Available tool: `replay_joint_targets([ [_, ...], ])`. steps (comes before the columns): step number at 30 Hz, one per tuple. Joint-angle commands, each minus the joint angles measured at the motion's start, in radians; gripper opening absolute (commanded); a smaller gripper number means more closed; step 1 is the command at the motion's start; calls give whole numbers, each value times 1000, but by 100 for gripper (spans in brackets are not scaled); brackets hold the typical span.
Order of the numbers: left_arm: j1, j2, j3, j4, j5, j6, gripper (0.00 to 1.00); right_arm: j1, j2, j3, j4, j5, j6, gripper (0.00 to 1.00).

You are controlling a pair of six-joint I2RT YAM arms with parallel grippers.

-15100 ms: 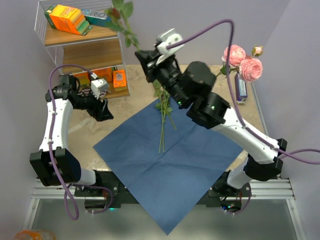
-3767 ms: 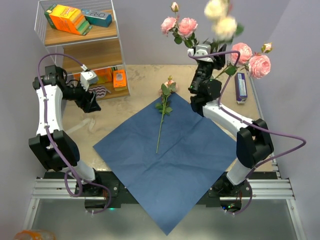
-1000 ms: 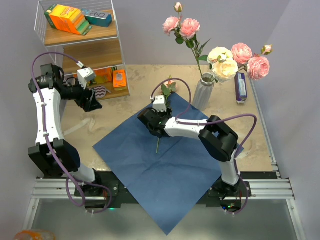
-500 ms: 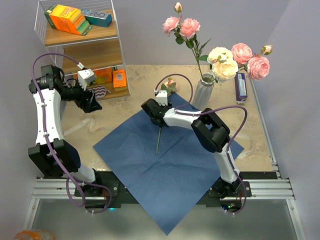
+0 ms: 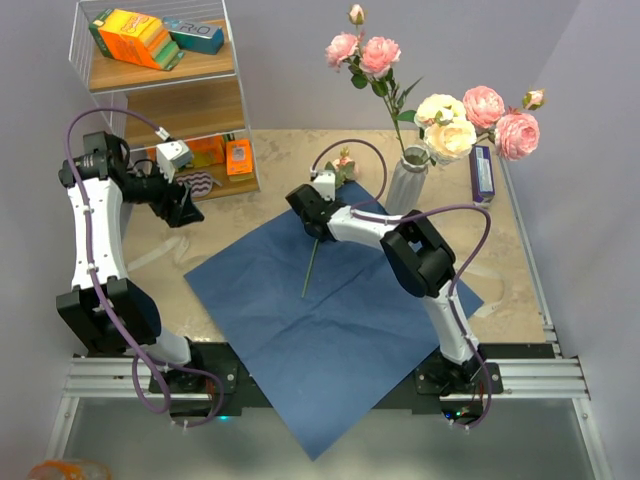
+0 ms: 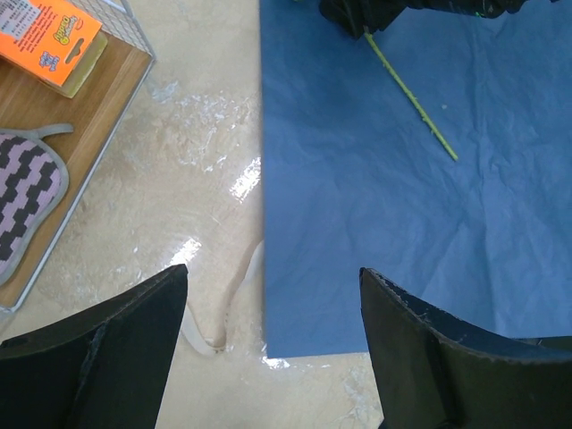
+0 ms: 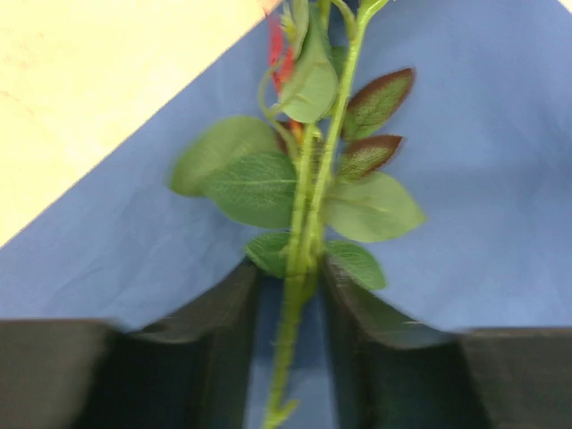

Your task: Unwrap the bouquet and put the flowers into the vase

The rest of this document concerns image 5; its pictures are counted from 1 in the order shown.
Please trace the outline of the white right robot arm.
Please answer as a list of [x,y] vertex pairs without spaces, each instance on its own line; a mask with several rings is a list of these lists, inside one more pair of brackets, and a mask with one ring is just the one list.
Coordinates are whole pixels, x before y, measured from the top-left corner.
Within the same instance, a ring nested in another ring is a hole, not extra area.
[[449,364],[445,369],[448,386],[466,393],[480,382],[484,359],[459,299],[456,256],[424,213],[365,212],[322,197],[310,184],[296,188],[286,200],[311,237],[381,250],[400,286],[424,302],[440,355]]

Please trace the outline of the beige ribbon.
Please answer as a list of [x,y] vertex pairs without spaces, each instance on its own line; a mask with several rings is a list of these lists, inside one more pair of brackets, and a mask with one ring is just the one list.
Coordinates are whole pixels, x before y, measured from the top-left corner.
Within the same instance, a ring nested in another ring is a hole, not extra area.
[[179,265],[190,245],[191,243],[186,236],[171,236],[154,249],[130,261],[127,264],[127,269],[129,272],[138,270],[166,255],[171,256],[174,265]]

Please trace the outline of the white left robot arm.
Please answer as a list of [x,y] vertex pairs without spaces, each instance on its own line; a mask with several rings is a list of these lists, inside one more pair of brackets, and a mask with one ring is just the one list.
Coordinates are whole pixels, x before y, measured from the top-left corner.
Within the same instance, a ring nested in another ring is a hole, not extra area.
[[153,299],[129,277],[122,247],[122,208],[144,204],[171,228],[204,219],[191,188],[176,179],[193,153],[182,140],[156,146],[145,173],[130,166],[121,138],[100,131],[83,138],[84,153],[64,161],[59,180],[71,203],[76,241],[71,290],[57,296],[61,318],[91,354],[132,354],[141,349],[175,364],[171,378],[185,392],[200,390],[207,368],[192,358],[192,346],[161,324]]

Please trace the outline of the pink white rose stem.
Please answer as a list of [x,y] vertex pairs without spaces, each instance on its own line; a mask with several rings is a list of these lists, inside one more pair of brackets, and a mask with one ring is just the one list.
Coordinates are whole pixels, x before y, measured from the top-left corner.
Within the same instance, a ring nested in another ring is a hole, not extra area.
[[467,119],[463,102],[448,94],[432,94],[416,110],[406,110],[397,119],[419,128],[432,164],[445,165],[466,157],[477,142],[476,128]]

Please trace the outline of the peach rose stem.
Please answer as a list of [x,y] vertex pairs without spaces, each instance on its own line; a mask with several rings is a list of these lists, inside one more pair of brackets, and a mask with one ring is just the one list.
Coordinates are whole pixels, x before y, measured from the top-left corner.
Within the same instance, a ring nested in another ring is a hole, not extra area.
[[[352,182],[357,177],[357,167],[355,161],[350,157],[350,150],[348,147],[343,147],[339,152],[339,158],[333,160],[332,162],[328,162],[325,167],[331,170],[335,174],[336,187],[339,188],[347,182]],[[309,259],[309,264],[307,267],[301,297],[304,298],[312,276],[314,261],[316,258],[316,254],[318,251],[320,241],[315,240],[312,250],[311,256]]]

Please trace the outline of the blue wrapping paper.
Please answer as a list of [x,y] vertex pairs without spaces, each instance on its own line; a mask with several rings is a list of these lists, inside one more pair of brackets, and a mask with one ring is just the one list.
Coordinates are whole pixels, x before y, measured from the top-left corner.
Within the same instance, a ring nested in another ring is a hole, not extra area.
[[290,210],[186,281],[311,459],[438,346],[380,250],[316,243]]

